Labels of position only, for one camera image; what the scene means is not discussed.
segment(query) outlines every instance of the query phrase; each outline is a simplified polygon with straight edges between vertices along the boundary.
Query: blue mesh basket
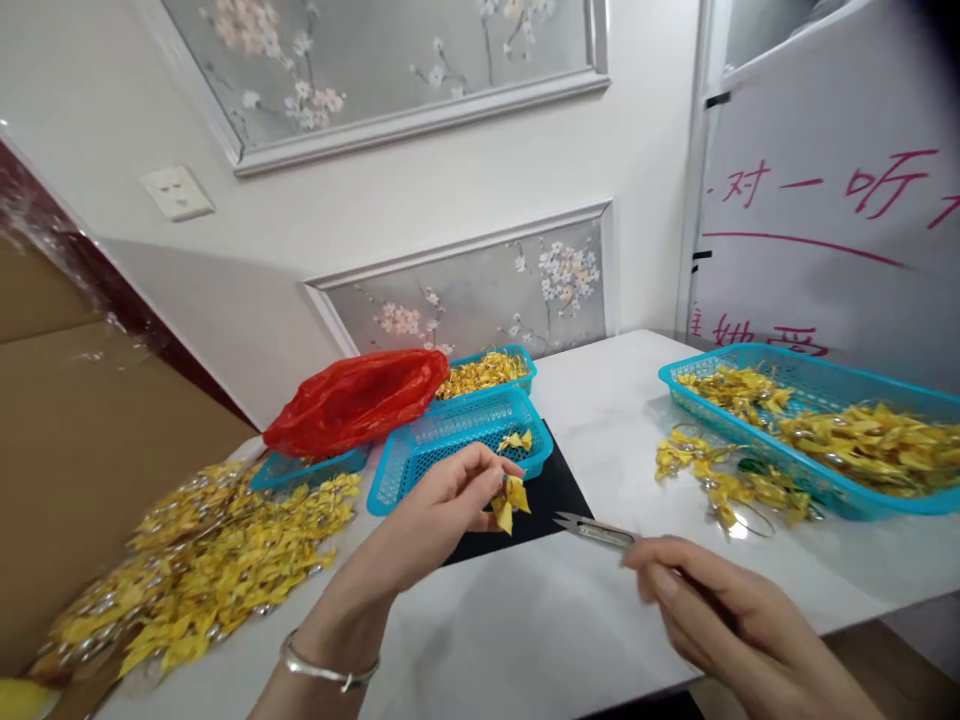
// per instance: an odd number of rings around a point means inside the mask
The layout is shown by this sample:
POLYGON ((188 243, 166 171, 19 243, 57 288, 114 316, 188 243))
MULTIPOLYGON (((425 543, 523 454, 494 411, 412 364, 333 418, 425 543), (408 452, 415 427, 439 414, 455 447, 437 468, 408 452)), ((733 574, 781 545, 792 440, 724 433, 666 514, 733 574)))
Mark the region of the blue mesh basket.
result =
MULTIPOLYGON (((470 397, 476 397, 480 393, 486 393, 491 391, 499 390, 500 388, 505 387, 518 387, 523 390, 527 395, 533 390, 533 378, 537 376, 537 366, 534 364, 533 360, 530 358, 530 353, 527 352, 526 348, 522 345, 504 345, 503 347, 495 347, 490 350, 484 350, 479 352, 476 355, 471 355, 470 357, 465 357, 462 360, 457 360, 456 362, 450 363, 450 369, 457 367, 458 365, 466 365, 467 363, 477 362, 477 360, 482 360, 483 356, 486 355, 491 350, 496 350, 497 352, 506 353, 507 355, 516 355, 523 360, 523 364, 527 368, 527 375, 513 382, 504 383, 503 385, 497 385, 492 388, 485 388, 484 390, 477 390, 475 392, 469 393, 470 397)), ((450 398, 449 400, 434 400, 431 404, 431 410, 435 407, 440 407, 444 403, 455 402, 460 398, 450 398)))
POLYGON ((431 406, 425 415, 390 433, 367 509, 374 515, 388 515, 438 460, 474 442, 496 452, 505 435, 522 435, 528 429, 533 436, 529 454, 523 448, 502 453, 526 470, 524 482, 543 472, 543 461, 553 452, 553 439, 522 390, 500 386, 431 406))
MULTIPOLYGON (((856 403, 883 402, 928 420, 960 423, 960 397, 759 343, 720 348, 667 365, 659 373, 677 405, 731 442, 753 447, 765 461, 792 475, 803 490, 841 517, 875 520, 895 513, 945 515, 960 510, 960 488, 916 500, 882 495, 821 465, 677 382, 678 375, 705 377, 721 366, 753 368, 775 377, 779 385, 795 388, 786 408, 788 416, 808 410, 841 412, 856 403)), ((776 423, 776 416, 766 411, 760 415, 776 423)))
POLYGON ((336 477, 340 473, 355 473, 363 470, 370 454, 370 444, 348 450, 343 455, 322 463, 304 467, 303 458, 293 458, 274 452, 250 481, 251 490, 290 490, 307 483, 311 488, 336 477))

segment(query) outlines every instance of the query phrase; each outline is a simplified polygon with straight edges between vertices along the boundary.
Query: wall socket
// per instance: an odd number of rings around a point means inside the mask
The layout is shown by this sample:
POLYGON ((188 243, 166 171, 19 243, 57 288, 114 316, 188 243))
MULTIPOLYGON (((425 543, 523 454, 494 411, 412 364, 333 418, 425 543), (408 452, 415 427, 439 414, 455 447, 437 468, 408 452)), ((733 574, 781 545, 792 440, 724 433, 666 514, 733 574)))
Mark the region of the wall socket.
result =
POLYGON ((157 170, 140 178, 157 206, 174 222, 212 213, 213 203, 186 165, 157 170))

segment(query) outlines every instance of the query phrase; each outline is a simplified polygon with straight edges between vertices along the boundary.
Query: cardboard box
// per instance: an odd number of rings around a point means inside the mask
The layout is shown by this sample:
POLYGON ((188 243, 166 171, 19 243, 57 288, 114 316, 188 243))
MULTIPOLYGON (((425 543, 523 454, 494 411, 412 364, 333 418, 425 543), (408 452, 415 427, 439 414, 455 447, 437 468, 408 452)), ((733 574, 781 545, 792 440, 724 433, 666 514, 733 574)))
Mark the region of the cardboard box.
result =
POLYGON ((0 398, 0 674, 13 675, 147 507, 255 433, 105 321, 0 346, 0 398))
POLYGON ((96 322, 90 300, 16 230, 0 230, 0 343, 96 322))

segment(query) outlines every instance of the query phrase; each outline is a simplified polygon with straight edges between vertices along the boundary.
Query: wrist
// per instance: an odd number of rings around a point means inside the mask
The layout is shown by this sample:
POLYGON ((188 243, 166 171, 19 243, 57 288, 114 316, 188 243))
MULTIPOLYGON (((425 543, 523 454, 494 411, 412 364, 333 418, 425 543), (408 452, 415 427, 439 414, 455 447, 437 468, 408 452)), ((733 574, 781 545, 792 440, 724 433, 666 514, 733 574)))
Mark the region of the wrist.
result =
POLYGON ((387 616, 396 598, 374 592, 344 567, 307 615, 292 640, 294 651, 307 662, 340 673, 369 670, 380 654, 387 616))

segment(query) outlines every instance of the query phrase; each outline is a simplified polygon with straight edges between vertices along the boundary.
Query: black cutting pad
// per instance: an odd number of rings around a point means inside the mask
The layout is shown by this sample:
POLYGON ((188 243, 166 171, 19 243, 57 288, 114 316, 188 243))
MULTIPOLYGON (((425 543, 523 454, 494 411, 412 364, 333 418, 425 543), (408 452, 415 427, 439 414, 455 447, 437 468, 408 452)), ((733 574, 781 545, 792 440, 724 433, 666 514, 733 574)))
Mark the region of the black cutting pad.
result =
POLYGON ((564 532, 563 528, 553 521, 557 517, 557 510, 593 518, 590 506, 580 492, 580 486, 567 467, 567 461, 563 459, 556 438, 553 440, 553 453, 543 463, 543 472, 524 485, 532 514, 514 513, 513 537, 505 532, 467 533, 453 554, 447 558, 444 567, 564 532))

